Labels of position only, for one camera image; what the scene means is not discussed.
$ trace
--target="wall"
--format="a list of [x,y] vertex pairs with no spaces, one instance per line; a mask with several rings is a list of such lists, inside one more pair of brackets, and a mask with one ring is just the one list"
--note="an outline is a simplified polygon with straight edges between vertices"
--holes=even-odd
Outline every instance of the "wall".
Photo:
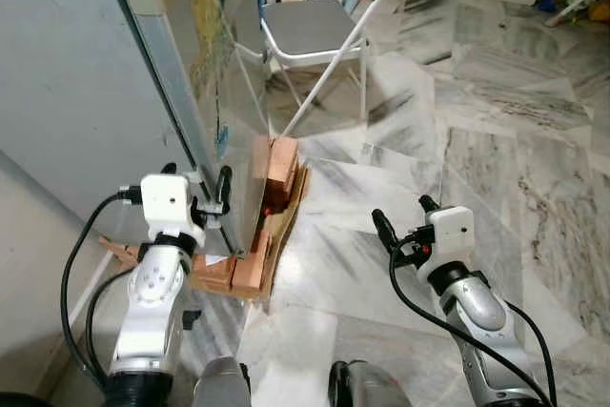
[[[0,391],[36,393],[62,348],[61,273],[82,224],[0,153]],[[104,254],[90,236],[72,271],[70,310]]]

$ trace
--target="black cable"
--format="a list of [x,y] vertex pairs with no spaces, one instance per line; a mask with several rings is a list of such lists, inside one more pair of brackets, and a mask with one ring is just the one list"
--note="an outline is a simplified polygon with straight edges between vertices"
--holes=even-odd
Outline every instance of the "black cable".
[[402,290],[400,289],[400,286],[398,285],[398,281],[397,281],[396,263],[397,263],[398,255],[399,254],[402,255],[402,251],[401,251],[402,247],[404,247],[407,243],[412,243],[412,242],[414,242],[413,236],[412,235],[407,235],[405,238],[400,240],[400,243],[394,248],[394,250],[392,251],[392,254],[390,255],[390,268],[389,268],[389,271],[390,271],[390,281],[392,282],[392,287],[394,288],[394,291],[398,295],[398,298],[407,307],[409,307],[412,311],[414,311],[419,316],[427,319],[428,321],[430,321],[433,324],[436,324],[438,327],[444,329],[445,331],[451,333],[452,335],[461,338],[462,340],[464,340],[465,342],[469,343],[473,347],[475,347],[475,348],[481,350],[483,353],[486,353],[487,355],[491,356],[493,359],[495,359],[497,362],[502,364],[504,367],[506,367],[507,369],[509,369],[513,373],[515,373],[515,375],[517,375],[519,378],[521,378],[525,383],[527,383],[527,385],[532,390],[534,390],[534,392],[536,392],[536,394],[540,398],[540,401],[546,407],[556,407],[555,404],[551,403],[549,398],[546,396],[546,394],[544,394],[544,392],[538,386],[538,384],[530,376],[525,374],[519,367],[517,367],[515,364],[513,364],[511,361],[506,359],[501,354],[495,352],[493,349],[491,349],[490,347],[488,347],[484,343],[478,341],[477,339],[475,339],[475,338],[473,338],[471,336],[468,336],[466,333],[463,333],[460,329],[456,328],[455,326],[452,326],[451,324],[443,321],[442,319],[438,319],[436,316],[431,315],[428,312],[426,312],[425,310],[419,308],[414,302],[412,302],[409,299],[409,297],[407,297],[402,292]]
[[119,278],[130,274],[132,271],[133,268],[113,275],[104,283],[99,285],[93,293],[93,296],[91,297],[91,302],[89,303],[89,307],[87,308],[87,319],[85,321],[85,344],[87,347],[87,354],[89,356],[89,360],[91,361],[93,369],[104,384],[106,384],[107,380],[106,371],[104,371],[104,368],[102,368],[102,365],[100,364],[99,359],[97,357],[97,353],[95,352],[95,347],[93,345],[93,316],[95,315],[95,307],[101,295],[104,294],[104,291],[106,291],[106,289],[111,286],[115,280],[118,280]]
[[546,370],[546,378],[549,384],[549,397],[551,398],[551,403],[553,405],[557,405],[557,389],[555,386],[555,373],[553,372],[553,361],[551,360],[551,353],[549,352],[549,348],[546,346],[546,341],[544,340],[544,336],[542,332],[529,315],[522,311],[519,307],[510,302],[506,302],[508,307],[519,315],[523,320],[528,324],[532,332],[536,335],[536,339],[538,340],[538,344],[540,349],[542,350],[542,357],[544,358],[544,369]]
[[85,241],[85,237],[92,228],[93,222],[99,216],[99,214],[104,210],[104,208],[109,205],[111,202],[115,200],[119,200],[122,198],[121,193],[115,193],[102,201],[101,204],[97,206],[97,208],[93,211],[89,220],[85,224],[83,231],[80,233],[78,240],[74,244],[70,255],[68,256],[68,260],[66,261],[66,265],[64,266],[64,273],[61,276],[61,293],[59,296],[59,312],[61,315],[61,327],[62,332],[64,334],[64,338],[66,339],[66,344],[68,345],[68,350],[72,357],[76,360],[78,364],[78,368],[88,376],[93,383],[100,389],[104,390],[103,381],[97,376],[95,370],[92,368],[91,364],[85,359],[80,350],[76,345],[76,341],[74,340],[74,336],[72,335],[72,331],[70,329],[70,319],[68,317],[68,280],[70,278],[70,271],[72,268],[72,264],[74,263],[74,259],[76,258],[76,254],[80,249],[83,241]]

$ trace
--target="folding chair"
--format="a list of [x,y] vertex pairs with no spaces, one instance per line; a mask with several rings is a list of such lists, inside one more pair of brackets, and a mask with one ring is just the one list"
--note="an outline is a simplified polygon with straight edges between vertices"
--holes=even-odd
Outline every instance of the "folding chair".
[[[299,109],[282,135],[288,135],[342,60],[360,58],[360,117],[366,117],[366,21],[381,0],[373,0],[357,23],[337,0],[300,0],[266,5],[262,28]],[[304,101],[286,72],[290,68],[329,64]]]

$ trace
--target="refrigerator door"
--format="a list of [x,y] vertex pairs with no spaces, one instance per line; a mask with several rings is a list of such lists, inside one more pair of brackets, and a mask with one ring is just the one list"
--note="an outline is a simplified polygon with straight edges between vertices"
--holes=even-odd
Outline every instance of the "refrigerator door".
[[[228,252],[248,252],[269,161],[263,38],[256,0],[128,0],[144,46],[208,194],[233,170]],[[227,255],[216,246],[207,254]]]

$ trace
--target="refrigerator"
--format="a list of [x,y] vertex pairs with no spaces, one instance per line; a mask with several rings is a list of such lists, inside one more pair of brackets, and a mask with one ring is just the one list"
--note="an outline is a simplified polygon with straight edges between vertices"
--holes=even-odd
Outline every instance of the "refrigerator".
[[[246,254],[269,160],[256,0],[0,0],[0,148],[81,219],[169,162],[233,170],[206,254]],[[32,224],[44,225],[44,221]],[[146,239],[141,208],[94,228]]]

